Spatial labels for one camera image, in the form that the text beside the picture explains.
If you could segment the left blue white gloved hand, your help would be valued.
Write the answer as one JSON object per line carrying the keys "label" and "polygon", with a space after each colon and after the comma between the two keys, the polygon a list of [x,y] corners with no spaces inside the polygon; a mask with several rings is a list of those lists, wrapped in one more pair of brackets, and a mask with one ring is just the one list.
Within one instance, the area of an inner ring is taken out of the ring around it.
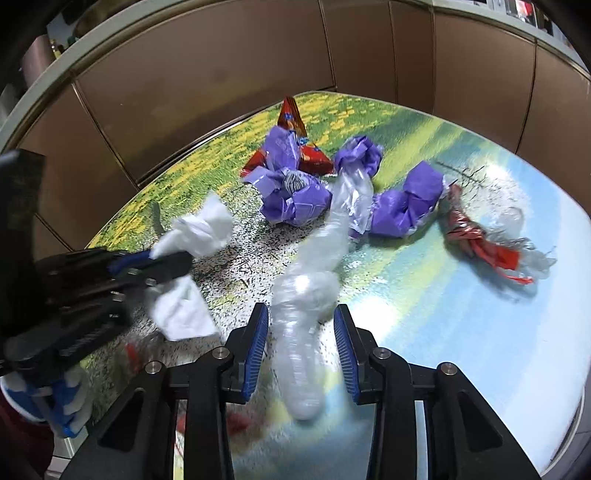
{"label": "left blue white gloved hand", "polygon": [[17,372],[9,373],[1,378],[1,392],[22,417],[47,423],[58,438],[78,436],[92,413],[89,378],[80,365],[42,386],[34,386]]}

